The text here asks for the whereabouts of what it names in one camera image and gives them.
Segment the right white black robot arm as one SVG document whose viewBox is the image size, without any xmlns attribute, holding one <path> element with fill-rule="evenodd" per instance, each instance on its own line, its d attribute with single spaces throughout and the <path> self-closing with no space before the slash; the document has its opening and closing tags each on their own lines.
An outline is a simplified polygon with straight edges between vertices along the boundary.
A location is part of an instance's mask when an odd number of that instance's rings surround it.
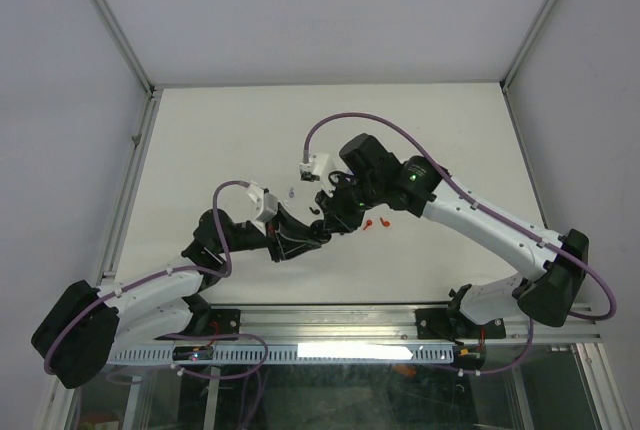
<svg viewBox="0 0 640 430">
<path fill-rule="evenodd" d="M 428 323 L 430 332 L 451 341 L 476 338 L 481 327 L 518 314 L 548 327 L 565 324 L 585 279 L 583 233 L 560 235 L 506 217 L 447 182 L 425 157 L 401 162 L 369 134 L 353 138 L 339 156 L 345 171 L 327 154 L 307 155 L 300 164 L 302 179 L 321 184 L 316 203 L 325 233 L 351 233 L 367 210 L 386 205 L 455 230 L 514 268 L 511 277 L 451 290 L 444 313 Z"/>
</svg>

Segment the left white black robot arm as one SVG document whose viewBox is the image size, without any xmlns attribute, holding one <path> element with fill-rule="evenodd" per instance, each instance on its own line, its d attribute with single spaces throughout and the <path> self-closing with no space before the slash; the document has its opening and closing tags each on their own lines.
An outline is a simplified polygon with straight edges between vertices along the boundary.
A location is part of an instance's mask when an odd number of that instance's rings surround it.
<svg viewBox="0 0 640 430">
<path fill-rule="evenodd" d="M 44 370 L 68 389 L 92 380 L 119 353 L 172 334 L 219 336 L 203 292 L 230 275 L 233 252 L 265 249 L 274 262 L 321 248 L 331 239 L 322 220 L 306 225 L 282 205 L 258 229 L 221 210 L 199 219 L 191 243 L 163 267 L 128 282 L 98 287 L 80 280 L 61 295 L 31 338 Z"/>
</svg>

